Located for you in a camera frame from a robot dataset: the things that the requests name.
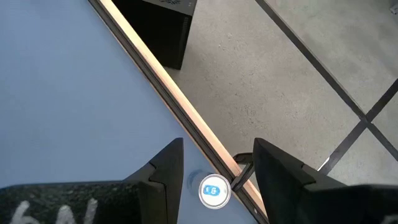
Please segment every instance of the gray floor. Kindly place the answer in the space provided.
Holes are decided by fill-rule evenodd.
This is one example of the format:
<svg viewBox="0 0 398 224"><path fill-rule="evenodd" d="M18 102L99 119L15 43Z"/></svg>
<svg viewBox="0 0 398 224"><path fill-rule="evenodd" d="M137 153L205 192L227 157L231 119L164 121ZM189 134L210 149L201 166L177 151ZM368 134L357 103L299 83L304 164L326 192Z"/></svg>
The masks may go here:
<svg viewBox="0 0 398 224"><path fill-rule="evenodd" d="M365 113L398 77L387 1L269 2ZM261 137L317 169L359 122L255 0L198 0L183 67L167 71L232 155ZM374 121L396 147L397 100ZM397 169L365 130L330 175L398 184Z"/></svg>

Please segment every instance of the light blue table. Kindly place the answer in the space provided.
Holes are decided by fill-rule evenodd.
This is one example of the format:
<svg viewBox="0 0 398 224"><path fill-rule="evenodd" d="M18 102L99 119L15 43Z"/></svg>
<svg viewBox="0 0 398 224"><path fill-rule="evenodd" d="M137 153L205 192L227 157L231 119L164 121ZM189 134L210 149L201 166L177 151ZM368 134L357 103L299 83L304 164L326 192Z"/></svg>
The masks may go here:
<svg viewBox="0 0 398 224"><path fill-rule="evenodd" d="M184 138L179 223L255 223L187 189L208 160L86 0L0 2L0 187L121 180Z"/></svg>

